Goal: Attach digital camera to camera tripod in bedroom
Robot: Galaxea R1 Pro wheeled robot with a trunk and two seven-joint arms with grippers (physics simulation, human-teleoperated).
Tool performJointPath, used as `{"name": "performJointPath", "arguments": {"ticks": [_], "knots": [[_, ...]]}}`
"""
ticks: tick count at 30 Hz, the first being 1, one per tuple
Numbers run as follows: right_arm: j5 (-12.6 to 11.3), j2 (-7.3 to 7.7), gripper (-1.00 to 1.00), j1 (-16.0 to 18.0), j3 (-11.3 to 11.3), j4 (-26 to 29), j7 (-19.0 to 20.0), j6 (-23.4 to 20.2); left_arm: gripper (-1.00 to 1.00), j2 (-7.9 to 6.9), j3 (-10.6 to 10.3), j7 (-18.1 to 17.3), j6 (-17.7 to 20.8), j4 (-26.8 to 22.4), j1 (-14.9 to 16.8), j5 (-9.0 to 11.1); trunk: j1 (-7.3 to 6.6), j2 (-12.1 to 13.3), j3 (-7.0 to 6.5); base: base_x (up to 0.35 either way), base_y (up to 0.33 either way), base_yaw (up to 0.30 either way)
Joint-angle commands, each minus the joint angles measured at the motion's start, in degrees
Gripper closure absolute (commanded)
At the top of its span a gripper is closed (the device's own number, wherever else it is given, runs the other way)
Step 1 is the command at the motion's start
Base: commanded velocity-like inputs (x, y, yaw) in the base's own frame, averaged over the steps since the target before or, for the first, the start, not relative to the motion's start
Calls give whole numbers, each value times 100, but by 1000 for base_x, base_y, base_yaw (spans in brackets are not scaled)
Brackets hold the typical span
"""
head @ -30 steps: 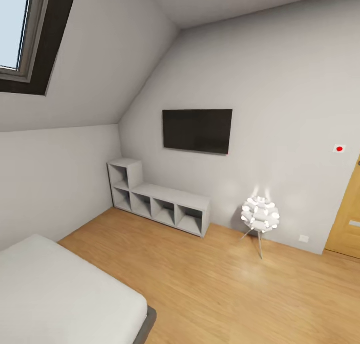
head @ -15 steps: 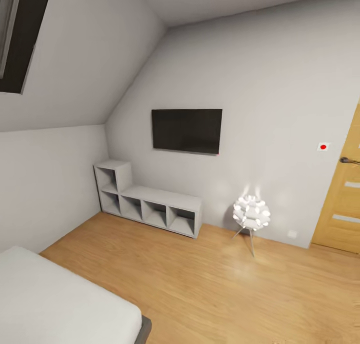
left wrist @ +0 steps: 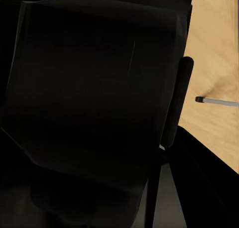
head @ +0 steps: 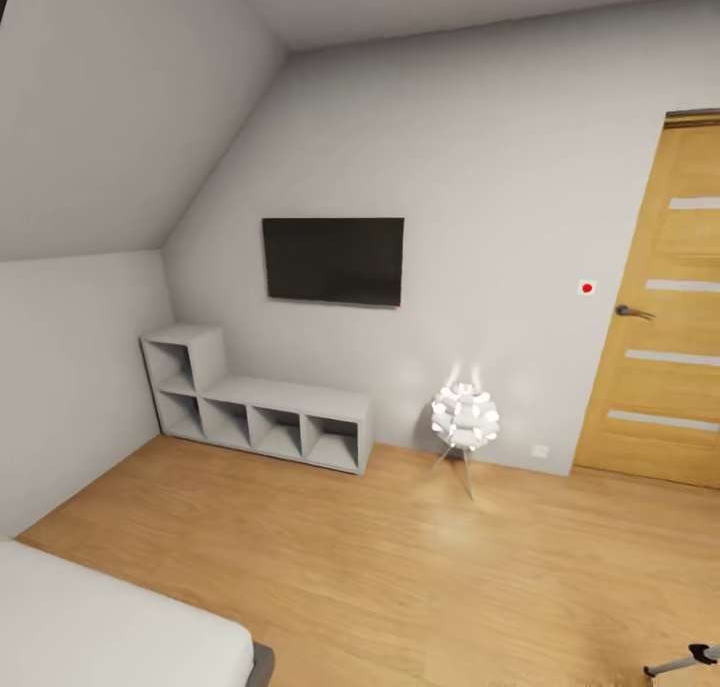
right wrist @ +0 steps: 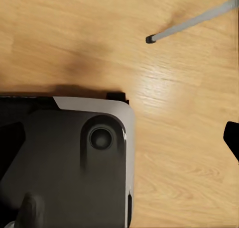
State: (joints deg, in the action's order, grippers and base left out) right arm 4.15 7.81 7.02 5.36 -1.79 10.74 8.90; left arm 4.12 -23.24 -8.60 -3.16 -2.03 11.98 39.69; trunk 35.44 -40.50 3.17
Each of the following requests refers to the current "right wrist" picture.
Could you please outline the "camera tripod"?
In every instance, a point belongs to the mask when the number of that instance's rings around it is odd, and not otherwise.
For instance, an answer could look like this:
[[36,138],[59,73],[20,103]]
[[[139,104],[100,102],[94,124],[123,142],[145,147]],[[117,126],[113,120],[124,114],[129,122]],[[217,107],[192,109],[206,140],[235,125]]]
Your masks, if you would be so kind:
[[238,7],[239,7],[239,0],[230,0],[226,3],[222,3],[221,5],[219,5],[217,7],[214,7],[198,16],[195,16],[194,18],[190,18],[184,22],[181,22],[174,27],[171,27],[163,32],[160,32],[157,35],[148,36],[146,38],[146,43],[153,44],[161,38],[172,35],[176,32],[179,32],[180,30],[183,30],[185,28],[188,28],[188,27],[198,24],[200,22],[206,21],[213,17],[219,16],[223,13],[226,13],[226,12],[236,9]]

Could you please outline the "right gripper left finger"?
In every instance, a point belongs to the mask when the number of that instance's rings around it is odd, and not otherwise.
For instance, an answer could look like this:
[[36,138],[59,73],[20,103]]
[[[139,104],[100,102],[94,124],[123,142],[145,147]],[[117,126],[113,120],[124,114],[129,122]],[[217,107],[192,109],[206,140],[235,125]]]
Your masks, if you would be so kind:
[[26,140],[22,122],[0,127],[0,181]]

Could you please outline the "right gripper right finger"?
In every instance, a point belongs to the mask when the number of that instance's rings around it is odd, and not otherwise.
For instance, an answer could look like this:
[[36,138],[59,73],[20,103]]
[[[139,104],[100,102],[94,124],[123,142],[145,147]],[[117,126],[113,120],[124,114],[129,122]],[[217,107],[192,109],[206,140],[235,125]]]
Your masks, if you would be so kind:
[[228,121],[223,139],[239,161],[239,123]]

